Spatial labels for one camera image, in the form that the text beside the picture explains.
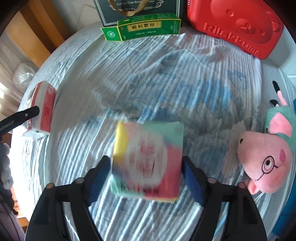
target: red plastic case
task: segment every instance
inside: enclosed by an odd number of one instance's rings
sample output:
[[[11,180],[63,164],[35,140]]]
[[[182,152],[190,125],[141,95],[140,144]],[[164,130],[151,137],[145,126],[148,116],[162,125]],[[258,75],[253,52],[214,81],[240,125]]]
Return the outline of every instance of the red plastic case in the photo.
[[[266,59],[284,25],[263,0],[188,0],[187,17],[194,28]]]

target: white plastic bag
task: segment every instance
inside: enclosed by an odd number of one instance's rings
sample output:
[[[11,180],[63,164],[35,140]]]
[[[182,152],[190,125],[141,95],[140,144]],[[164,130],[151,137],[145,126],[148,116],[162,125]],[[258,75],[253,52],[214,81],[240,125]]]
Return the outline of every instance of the white plastic bag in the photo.
[[[37,71],[36,65],[22,63],[13,74],[12,81],[20,91],[25,92]]]

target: yellow label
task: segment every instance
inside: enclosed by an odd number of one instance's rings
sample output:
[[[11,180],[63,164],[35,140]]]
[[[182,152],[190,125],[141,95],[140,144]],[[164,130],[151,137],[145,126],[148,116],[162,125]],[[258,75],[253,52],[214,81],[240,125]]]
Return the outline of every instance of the yellow label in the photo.
[[[161,21],[153,21],[153,22],[144,22],[144,23],[137,23],[137,24],[130,24],[127,26],[128,31],[137,31],[142,29],[150,29],[150,28],[161,28]]]

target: pig plush toy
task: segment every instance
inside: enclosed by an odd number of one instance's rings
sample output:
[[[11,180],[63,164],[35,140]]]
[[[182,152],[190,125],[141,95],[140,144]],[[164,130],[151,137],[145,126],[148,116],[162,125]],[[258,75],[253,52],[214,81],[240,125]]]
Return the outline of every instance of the pig plush toy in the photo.
[[[287,105],[277,82],[272,82],[281,106],[267,111],[265,132],[245,131],[239,138],[238,157],[250,177],[248,190],[273,193],[284,184],[296,151],[296,114]]]

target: tiled floor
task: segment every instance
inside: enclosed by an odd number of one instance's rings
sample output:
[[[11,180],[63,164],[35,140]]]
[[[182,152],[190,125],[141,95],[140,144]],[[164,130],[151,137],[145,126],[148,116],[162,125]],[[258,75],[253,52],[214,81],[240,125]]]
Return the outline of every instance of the tiled floor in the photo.
[[[93,0],[52,0],[72,34],[100,22]]]

